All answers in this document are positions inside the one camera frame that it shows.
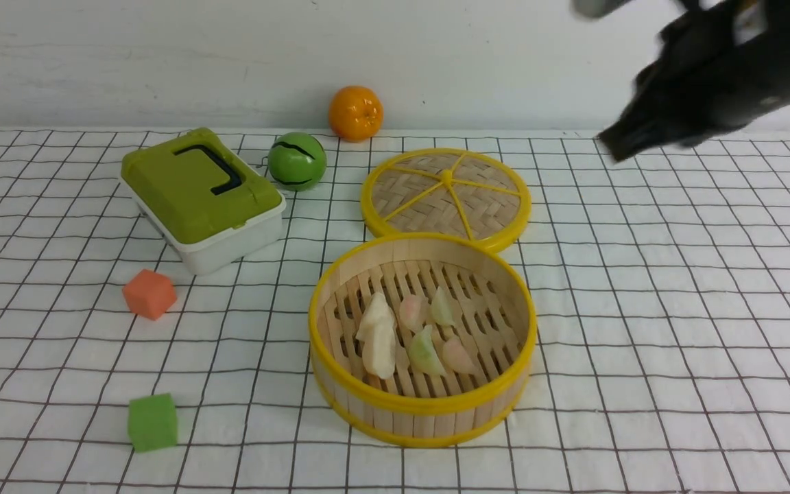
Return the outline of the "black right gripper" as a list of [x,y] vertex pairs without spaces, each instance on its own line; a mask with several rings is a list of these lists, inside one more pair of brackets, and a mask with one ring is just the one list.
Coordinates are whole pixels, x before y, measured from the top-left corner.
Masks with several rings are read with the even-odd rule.
[[647,148],[694,147],[790,104],[790,1],[683,6],[618,123],[597,134],[615,163]]

